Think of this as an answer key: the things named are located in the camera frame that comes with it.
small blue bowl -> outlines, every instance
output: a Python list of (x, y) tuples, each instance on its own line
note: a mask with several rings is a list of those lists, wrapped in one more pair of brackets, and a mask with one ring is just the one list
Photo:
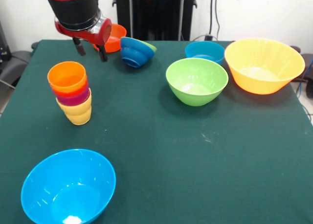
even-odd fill
[(185, 48), (186, 58), (203, 58), (222, 64), (225, 49), (223, 46), (208, 41), (192, 42)]
[(146, 64), (154, 56), (156, 49), (153, 45), (134, 38), (121, 38), (122, 60), (131, 67), (138, 68)]

yellow bowl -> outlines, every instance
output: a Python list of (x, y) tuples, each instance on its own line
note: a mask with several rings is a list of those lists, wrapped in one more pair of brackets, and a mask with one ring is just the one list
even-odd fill
[(256, 94), (279, 91), (305, 67), (302, 56), (290, 46), (269, 39), (243, 39), (231, 43), (225, 59), (235, 82)]

blue bowl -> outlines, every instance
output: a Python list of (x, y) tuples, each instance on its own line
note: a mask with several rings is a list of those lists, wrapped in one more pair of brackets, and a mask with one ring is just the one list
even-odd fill
[(186, 58), (203, 58), (222, 64), (225, 49), (215, 42), (192, 42), (185, 48)]
[(37, 224), (89, 224), (108, 205), (116, 177), (101, 154), (73, 149), (44, 159), (24, 181), (21, 202)]
[(138, 68), (146, 64), (154, 56), (155, 50), (153, 45), (140, 40), (130, 37), (121, 38), (122, 60), (131, 67)]

magenta cup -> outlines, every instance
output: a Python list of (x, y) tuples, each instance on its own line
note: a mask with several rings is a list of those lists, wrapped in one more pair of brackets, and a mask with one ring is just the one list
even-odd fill
[(89, 98), (89, 95), (90, 95), (90, 91), (87, 85), (84, 91), (81, 92), (79, 95), (76, 95), (73, 97), (62, 97), (62, 96), (57, 95), (57, 99), (63, 105), (76, 106), (85, 102)]

orange bowl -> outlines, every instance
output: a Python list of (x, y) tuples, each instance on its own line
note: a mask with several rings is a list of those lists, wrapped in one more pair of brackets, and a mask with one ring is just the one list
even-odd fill
[(119, 24), (112, 24), (111, 34), (104, 47), (107, 53), (113, 53), (121, 49), (121, 38), (127, 34), (126, 29)]

